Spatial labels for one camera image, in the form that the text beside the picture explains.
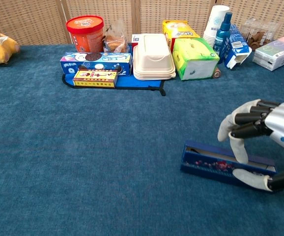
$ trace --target yellow box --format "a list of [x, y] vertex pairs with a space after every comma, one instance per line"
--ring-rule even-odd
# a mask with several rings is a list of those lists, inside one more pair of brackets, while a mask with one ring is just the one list
[[117, 83], [117, 70], [79, 70], [73, 78], [75, 86], [114, 88]]
[[175, 39], [177, 38], [200, 38], [200, 36], [188, 25], [188, 21], [163, 20], [163, 34], [168, 46], [173, 51]]

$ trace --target stacked food container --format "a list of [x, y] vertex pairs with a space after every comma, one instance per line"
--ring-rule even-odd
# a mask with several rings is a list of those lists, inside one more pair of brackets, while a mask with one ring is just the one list
[[133, 73], [138, 80], [168, 80], [176, 76], [164, 34], [141, 35], [138, 45], [133, 49]]

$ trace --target robotic hand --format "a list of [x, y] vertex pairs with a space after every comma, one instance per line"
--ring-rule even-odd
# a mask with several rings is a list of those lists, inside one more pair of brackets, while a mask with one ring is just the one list
[[[240, 163], [248, 163], [244, 139], [268, 135], [284, 147], [284, 103], [254, 100], [243, 104], [229, 114], [221, 123], [218, 140], [230, 139], [230, 146]], [[284, 188], [284, 173], [273, 177], [259, 176], [243, 169], [233, 170], [233, 175], [257, 189], [274, 191]]]

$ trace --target red lid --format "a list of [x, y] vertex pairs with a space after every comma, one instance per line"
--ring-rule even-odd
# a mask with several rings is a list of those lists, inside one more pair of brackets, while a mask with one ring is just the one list
[[104, 20], [100, 16], [78, 16], [66, 23], [70, 33], [92, 33], [104, 27]]

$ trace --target carpet floor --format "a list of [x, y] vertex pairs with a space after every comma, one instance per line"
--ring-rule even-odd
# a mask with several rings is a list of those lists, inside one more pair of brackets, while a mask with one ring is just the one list
[[[254, 99], [284, 102], [284, 66], [250, 56], [219, 79], [158, 91], [73, 89], [73, 45], [23, 46], [0, 65], [0, 235], [284, 236], [284, 191], [267, 194], [181, 172], [186, 139], [230, 148], [223, 118]], [[246, 140], [284, 171], [284, 149]]]

